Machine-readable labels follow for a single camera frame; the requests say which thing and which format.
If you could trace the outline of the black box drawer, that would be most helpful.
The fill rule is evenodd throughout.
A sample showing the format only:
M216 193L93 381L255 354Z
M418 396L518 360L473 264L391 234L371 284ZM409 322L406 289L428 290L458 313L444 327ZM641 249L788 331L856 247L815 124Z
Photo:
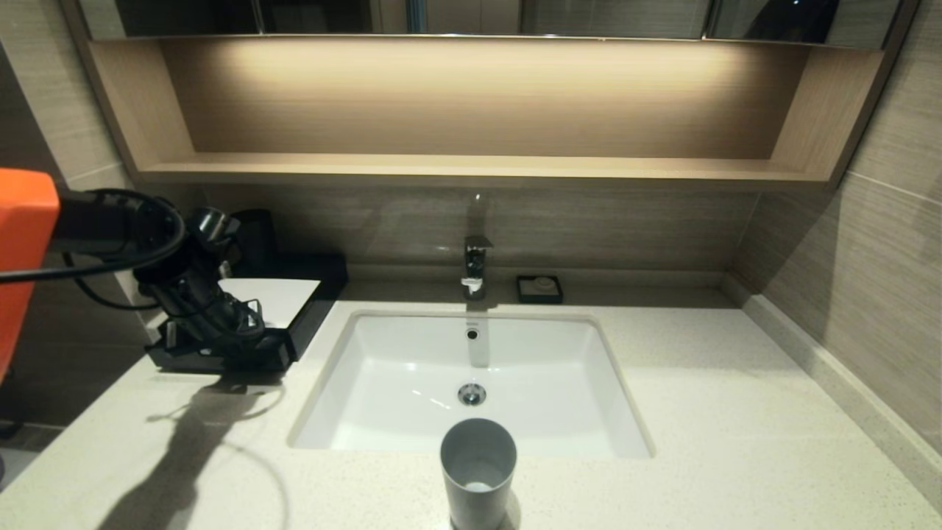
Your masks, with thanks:
M144 351L158 368L187 373L285 372L300 359L289 332L276 328L237 345L223 340L169 348L165 339L158 339L146 345Z

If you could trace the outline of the black tray box white lid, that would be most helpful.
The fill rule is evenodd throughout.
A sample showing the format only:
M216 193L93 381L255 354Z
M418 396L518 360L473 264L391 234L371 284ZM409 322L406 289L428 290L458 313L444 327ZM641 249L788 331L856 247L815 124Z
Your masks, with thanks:
M217 292L229 293L243 302L258 300L266 329L289 332L302 359L346 284L346 262L342 256L287 254L280 263L263 272L261 278L220 278L218 272L189 269L152 285L152 291L161 306L162 293L167 291L200 300ZM158 339L162 339L165 317L157 329Z

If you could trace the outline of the black cylindrical cup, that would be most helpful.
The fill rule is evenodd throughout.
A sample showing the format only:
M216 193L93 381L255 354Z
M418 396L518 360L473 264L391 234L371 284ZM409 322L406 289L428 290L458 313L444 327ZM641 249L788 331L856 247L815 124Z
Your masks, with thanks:
M239 222L236 245L241 259L239 267L246 272L266 272L278 258L278 239L269 209L243 209L231 215Z

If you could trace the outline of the white ceramic sink basin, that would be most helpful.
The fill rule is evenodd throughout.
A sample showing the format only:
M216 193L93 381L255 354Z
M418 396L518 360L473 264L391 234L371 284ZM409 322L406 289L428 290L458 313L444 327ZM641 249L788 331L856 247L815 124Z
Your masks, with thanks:
M485 403L462 405L477 383ZM650 437L591 319L357 314L292 429L294 448L436 452L455 423L485 418L521 456L650 459Z

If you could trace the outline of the chrome sink faucet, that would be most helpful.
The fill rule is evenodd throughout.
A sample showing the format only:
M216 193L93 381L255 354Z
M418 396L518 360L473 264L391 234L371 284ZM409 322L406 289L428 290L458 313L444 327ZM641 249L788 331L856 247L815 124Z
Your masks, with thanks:
M486 252L492 243L484 235L471 235L464 240L464 274L461 276L462 295L467 301L485 298Z

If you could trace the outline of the grey tumbler cup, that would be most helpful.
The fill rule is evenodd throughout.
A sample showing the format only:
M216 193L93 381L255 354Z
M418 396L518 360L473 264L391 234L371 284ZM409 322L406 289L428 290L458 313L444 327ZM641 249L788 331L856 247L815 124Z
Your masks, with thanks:
M497 530L507 516L517 461L511 433L494 420L461 420L445 433L439 460L451 526Z

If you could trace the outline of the black soap dish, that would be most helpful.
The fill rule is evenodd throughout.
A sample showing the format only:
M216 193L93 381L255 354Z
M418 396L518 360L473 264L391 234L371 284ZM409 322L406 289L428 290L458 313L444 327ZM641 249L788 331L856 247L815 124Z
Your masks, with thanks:
M557 292L539 292L535 291L532 286L533 278L538 276L549 276L549 278L556 279L556 285L558 286ZM516 291L518 293L518 299L521 304L527 305L559 305L564 301L564 295L562 291L561 282L556 276L551 275L519 275L516 278Z

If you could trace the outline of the mirror cabinet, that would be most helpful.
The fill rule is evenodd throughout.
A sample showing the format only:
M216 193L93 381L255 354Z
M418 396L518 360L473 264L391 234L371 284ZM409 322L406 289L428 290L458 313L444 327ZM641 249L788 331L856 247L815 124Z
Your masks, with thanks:
M492 35L880 49L904 0L75 0L94 40Z

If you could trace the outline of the beige stone backsplash strip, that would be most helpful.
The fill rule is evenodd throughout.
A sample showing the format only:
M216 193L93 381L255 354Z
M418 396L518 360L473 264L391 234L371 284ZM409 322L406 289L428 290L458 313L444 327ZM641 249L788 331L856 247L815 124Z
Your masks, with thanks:
M942 455L768 298L726 274L721 292L831 397L942 516Z

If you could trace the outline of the wooden wall shelf niche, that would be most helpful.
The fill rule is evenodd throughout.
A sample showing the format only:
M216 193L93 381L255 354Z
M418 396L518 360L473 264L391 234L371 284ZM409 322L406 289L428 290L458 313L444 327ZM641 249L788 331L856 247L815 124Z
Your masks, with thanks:
M138 183L832 190L895 63L717 40L75 41Z

